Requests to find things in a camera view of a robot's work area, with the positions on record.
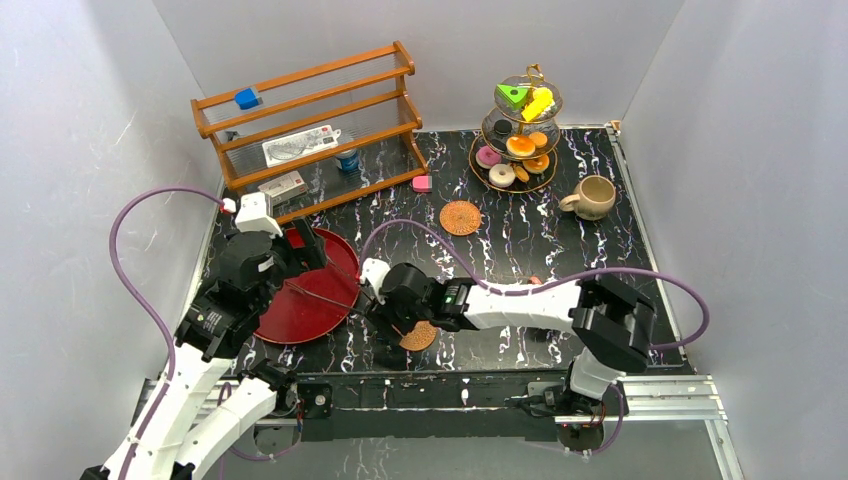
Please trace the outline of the metal tongs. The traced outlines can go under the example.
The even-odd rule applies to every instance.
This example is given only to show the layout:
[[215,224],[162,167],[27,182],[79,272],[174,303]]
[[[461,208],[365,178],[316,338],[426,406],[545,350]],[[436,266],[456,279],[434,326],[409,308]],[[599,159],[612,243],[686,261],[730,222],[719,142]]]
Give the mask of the metal tongs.
[[[343,270],[343,269],[342,269],[342,268],[341,268],[341,267],[340,267],[340,266],[339,266],[339,265],[338,265],[338,264],[337,264],[337,263],[336,263],[336,262],[335,262],[332,258],[330,258],[330,257],[328,257],[328,259],[327,259],[327,266],[328,266],[328,267],[330,267],[330,268],[332,268],[332,269],[334,269],[334,270],[336,270],[338,273],[342,273],[342,274],[344,274],[344,275],[348,276],[350,279],[355,280],[355,279],[354,279],[351,275],[348,275],[348,274],[347,274],[347,272],[345,272],[345,271],[344,271],[344,270]],[[311,298],[314,298],[314,299],[320,300],[320,301],[322,301],[322,302],[324,302],[324,303],[331,304],[331,305],[334,305],[334,306],[337,306],[337,307],[340,307],[340,308],[344,308],[344,309],[346,309],[346,311],[348,312],[348,314],[353,313],[353,314],[356,314],[356,315],[361,316],[361,317],[363,317],[363,318],[366,316],[366,313],[367,313],[366,311],[364,311],[364,310],[361,310],[361,309],[357,308],[357,302],[358,302],[358,300],[357,300],[357,299],[358,299],[358,294],[357,294],[357,299],[355,299],[355,300],[354,300],[353,305],[346,305],[346,304],[344,304],[344,303],[338,302],[338,301],[333,300],[333,299],[331,299],[331,298],[328,298],[328,297],[325,297],[325,296],[319,295],[319,294],[317,294],[317,293],[315,293],[315,292],[312,292],[312,291],[310,291],[310,290],[307,290],[307,289],[305,289],[305,288],[303,288],[303,287],[301,287],[301,286],[299,286],[299,285],[297,285],[297,284],[293,283],[293,281],[292,281],[292,280],[284,280],[284,281],[283,281],[283,286],[284,286],[284,287],[287,287],[287,288],[290,288],[290,289],[292,289],[292,290],[294,290],[294,291],[298,292],[298,293],[299,293],[299,294],[301,294],[301,295],[306,295],[306,296],[308,296],[308,297],[311,297]]]

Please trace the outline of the dark red round tray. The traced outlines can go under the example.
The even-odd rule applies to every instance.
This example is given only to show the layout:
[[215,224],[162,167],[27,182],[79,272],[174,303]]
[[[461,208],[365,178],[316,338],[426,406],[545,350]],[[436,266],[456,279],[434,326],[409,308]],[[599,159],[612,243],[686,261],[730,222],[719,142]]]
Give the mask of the dark red round tray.
[[[357,294],[359,296],[356,253],[341,236],[330,230],[317,228],[315,233],[324,238],[327,257],[332,258],[355,280],[328,266],[289,280],[319,295],[353,305]],[[261,316],[255,335],[275,344],[305,343],[331,332],[347,315],[344,308],[301,295],[283,286],[268,311]]]

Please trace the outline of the white cream donut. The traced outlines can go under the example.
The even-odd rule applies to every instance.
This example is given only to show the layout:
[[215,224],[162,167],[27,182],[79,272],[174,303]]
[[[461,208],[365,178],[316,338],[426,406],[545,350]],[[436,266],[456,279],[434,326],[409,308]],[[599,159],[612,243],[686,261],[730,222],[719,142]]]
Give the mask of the white cream donut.
[[497,164],[489,169],[488,179],[491,185],[506,189],[515,182],[516,174],[509,164]]

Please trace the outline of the pink donut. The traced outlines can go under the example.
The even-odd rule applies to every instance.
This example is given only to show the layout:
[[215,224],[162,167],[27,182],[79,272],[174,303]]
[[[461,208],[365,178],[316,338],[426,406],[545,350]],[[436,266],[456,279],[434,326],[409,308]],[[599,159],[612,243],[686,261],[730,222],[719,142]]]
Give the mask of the pink donut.
[[502,162],[502,156],[488,145],[483,145],[475,153],[475,162],[480,168],[489,170]]

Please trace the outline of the round biscuit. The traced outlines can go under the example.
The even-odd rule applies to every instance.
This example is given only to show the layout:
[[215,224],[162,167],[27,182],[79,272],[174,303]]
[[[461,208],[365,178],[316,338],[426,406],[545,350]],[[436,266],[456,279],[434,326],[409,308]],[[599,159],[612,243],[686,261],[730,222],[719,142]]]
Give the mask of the round biscuit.
[[548,136],[542,132],[531,132],[528,134],[528,138],[537,150],[544,149],[548,144]]
[[513,171],[519,181],[523,183],[529,181],[529,173],[521,165],[513,164]]

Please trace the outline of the orange donut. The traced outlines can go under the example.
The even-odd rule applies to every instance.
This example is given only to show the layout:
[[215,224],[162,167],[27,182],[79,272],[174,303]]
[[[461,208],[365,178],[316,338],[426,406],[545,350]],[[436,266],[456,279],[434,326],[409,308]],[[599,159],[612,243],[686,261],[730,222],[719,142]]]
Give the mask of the orange donut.
[[514,158],[529,158],[536,152],[536,145],[525,135],[514,135],[506,140],[507,153]]
[[540,175],[550,166],[550,157],[542,155],[537,158],[528,158],[522,161],[523,168],[530,174]]

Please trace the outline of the black sandwich cookie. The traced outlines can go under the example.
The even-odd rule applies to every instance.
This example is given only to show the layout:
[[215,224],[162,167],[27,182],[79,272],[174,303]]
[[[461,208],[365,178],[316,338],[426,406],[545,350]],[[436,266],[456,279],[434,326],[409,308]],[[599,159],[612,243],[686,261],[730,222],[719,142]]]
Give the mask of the black sandwich cookie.
[[499,119],[493,124],[493,132],[499,136],[510,136],[512,134],[513,128],[510,121],[506,119]]

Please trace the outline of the beige mug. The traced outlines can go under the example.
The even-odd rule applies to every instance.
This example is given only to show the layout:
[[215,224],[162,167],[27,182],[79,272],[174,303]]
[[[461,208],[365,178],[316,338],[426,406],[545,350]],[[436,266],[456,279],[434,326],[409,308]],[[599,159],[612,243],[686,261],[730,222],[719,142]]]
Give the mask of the beige mug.
[[590,175],[577,184],[572,194],[561,199],[558,207],[583,220],[597,221],[612,210],[616,197],[615,185],[609,179]]

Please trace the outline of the green cake wedge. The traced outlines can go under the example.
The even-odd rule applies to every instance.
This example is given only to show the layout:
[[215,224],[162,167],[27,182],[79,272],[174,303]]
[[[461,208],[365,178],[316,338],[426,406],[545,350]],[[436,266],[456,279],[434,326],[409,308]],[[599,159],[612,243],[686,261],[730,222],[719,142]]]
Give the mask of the green cake wedge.
[[497,84],[494,98],[499,109],[520,111],[532,98],[532,88],[526,85]]

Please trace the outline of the yellow cake slice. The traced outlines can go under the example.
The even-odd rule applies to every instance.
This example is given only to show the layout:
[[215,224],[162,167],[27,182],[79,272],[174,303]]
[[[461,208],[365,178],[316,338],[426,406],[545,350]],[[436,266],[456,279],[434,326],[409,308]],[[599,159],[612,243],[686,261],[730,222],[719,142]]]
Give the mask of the yellow cake slice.
[[524,121],[536,120],[555,105],[553,92],[547,87],[534,88],[531,100],[521,112]]

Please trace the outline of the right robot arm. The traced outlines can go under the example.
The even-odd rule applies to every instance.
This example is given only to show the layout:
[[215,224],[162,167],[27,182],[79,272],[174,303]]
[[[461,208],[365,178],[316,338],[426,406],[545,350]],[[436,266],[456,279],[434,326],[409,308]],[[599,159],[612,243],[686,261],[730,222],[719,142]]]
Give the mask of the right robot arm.
[[471,278],[440,282],[409,263],[368,259],[359,283],[369,300],[368,321],[396,343],[427,329],[521,327],[576,336],[583,349],[562,384],[513,402],[535,416],[589,414],[613,382],[644,372],[649,363],[655,306],[613,275],[588,274],[535,287],[483,286]]

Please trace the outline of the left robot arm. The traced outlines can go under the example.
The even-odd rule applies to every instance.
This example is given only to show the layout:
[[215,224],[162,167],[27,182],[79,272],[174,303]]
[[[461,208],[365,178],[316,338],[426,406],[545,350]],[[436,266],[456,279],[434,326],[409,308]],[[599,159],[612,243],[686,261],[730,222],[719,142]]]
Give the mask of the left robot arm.
[[277,223],[231,235],[170,338],[167,368],[140,416],[108,460],[82,478],[200,479],[259,419],[294,411],[294,373],[264,360],[196,419],[284,282],[327,264],[325,241],[307,220],[293,220],[290,230],[301,245],[292,245]]

